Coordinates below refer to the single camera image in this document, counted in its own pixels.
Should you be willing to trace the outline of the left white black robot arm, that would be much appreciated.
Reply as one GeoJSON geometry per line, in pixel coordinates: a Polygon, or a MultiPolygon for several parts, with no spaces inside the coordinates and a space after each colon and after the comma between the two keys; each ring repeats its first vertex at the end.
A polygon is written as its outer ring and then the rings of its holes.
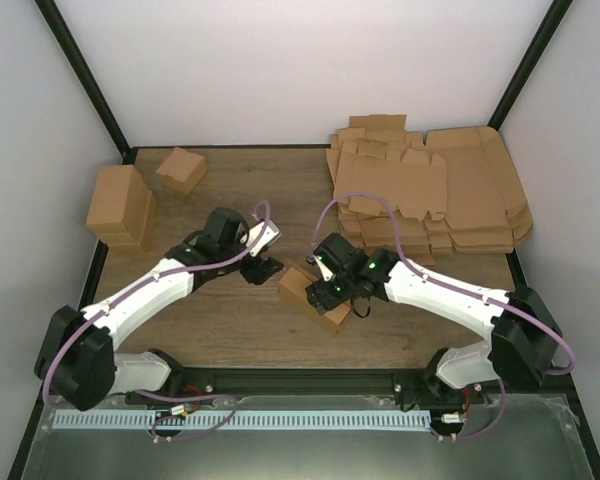
{"type": "Polygon", "coordinates": [[[110,395],[130,392],[176,402],[185,382],[178,361],[159,349],[121,354],[119,347],[157,313],[216,278],[237,272],[249,284],[265,283],[283,267],[265,254],[280,235],[269,217],[249,226],[239,212],[217,207],[202,229],[130,285],[80,310],[58,309],[34,365],[44,403],[57,394],[87,411],[110,395]]]}

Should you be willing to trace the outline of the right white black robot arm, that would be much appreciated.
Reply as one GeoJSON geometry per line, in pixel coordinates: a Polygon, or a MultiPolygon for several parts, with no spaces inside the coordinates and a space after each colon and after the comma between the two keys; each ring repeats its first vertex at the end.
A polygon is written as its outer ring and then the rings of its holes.
{"type": "Polygon", "coordinates": [[[425,393],[435,402],[448,402],[464,387],[495,380],[536,392],[553,372],[562,332],[528,286],[506,291],[472,285],[395,251],[366,253],[338,233],[315,246],[307,262],[320,271],[306,289],[308,303],[320,314],[357,299],[378,298],[426,310],[479,336],[472,345],[436,353],[432,372],[424,378],[425,393]]]}

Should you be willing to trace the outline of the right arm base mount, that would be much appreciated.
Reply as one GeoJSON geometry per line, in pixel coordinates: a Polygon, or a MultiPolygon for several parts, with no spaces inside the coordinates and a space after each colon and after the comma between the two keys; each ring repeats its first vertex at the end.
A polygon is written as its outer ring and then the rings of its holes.
{"type": "Polygon", "coordinates": [[[454,389],[446,385],[434,373],[425,369],[399,370],[392,375],[392,385],[397,405],[421,409],[456,409],[466,399],[480,397],[472,390],[454,389]]]}

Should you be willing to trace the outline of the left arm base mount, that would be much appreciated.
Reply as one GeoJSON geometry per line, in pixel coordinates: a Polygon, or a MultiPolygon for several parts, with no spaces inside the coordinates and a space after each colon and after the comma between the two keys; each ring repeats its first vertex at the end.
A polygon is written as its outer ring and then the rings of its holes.
{"type": "Polygon", "coordinates": [[[159,400],[137,392],[125,394],[124,400],[127,405],[175,406],[181,404],[183,398],[211,395],[212,391],[207,391],[206,386],[212,379],[213,376],[206,374],[200,376],[195,368],[184,367],[179,372],[172,372],[165,385],[152,392],[152,395],[173,398],[173,401],[159,400]]]}

